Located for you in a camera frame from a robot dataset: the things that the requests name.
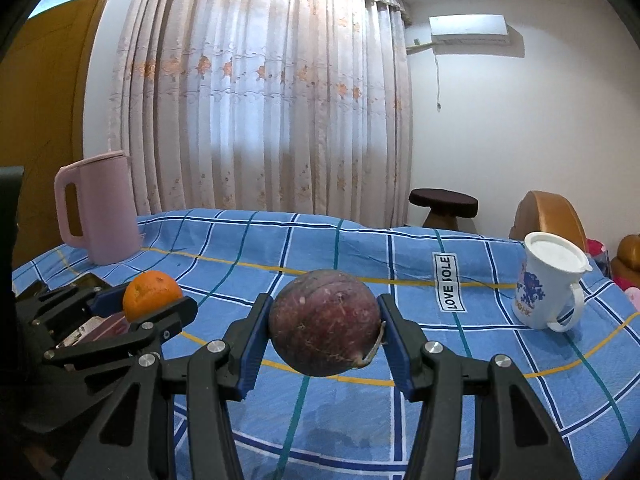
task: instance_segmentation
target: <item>pink kettle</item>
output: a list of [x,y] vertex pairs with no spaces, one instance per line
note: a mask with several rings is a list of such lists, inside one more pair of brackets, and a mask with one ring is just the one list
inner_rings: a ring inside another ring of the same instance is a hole
[[[96,265],[129,258],[142,247],[129,157],[124,152],[92,156],[60,168],[54,180],[60,236],[65,244],[86,249]],[[82,236],[69,230],[65,188],[76,185]]]

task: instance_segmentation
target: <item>wooden headboard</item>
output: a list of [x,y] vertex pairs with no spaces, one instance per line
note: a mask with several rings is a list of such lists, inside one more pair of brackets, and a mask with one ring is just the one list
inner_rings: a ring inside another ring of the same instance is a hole
[[587,250],[584,228],[571,203],[562,195],[529,191],[520,202],[509,233],[512,240],[524,240],[533,231],[561,236]]

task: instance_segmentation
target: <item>kettle handle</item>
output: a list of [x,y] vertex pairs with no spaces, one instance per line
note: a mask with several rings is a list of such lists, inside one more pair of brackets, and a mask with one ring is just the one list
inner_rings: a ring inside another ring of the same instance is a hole
[[66,186],[76,184],[76,189],[78,189],[78,171],[79,168],[77,167],[66,166],[60,168],[53,181],[53,189],[56,196],[56,213],[58,215],[58,228],[60,229],[62,241],[71,247],[86,248],[84,236],[73,236],[71,234],[69,230],[69,216],[66,209]]

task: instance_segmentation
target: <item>mug lid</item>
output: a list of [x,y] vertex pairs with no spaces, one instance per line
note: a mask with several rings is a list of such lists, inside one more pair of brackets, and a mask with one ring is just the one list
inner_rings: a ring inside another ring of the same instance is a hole
[[542,232],[529,233],[525,247],[541,262],[562,272],[583,273],[591,269],[586,254],[569,240]]

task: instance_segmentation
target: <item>orange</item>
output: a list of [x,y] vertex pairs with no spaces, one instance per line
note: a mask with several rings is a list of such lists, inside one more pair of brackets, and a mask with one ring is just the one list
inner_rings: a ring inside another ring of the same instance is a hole
[[129,283],[122,298],[122,309],[127,321],[132,322],[183,296],[180,285],[171,276],[159,270],[148,270]]

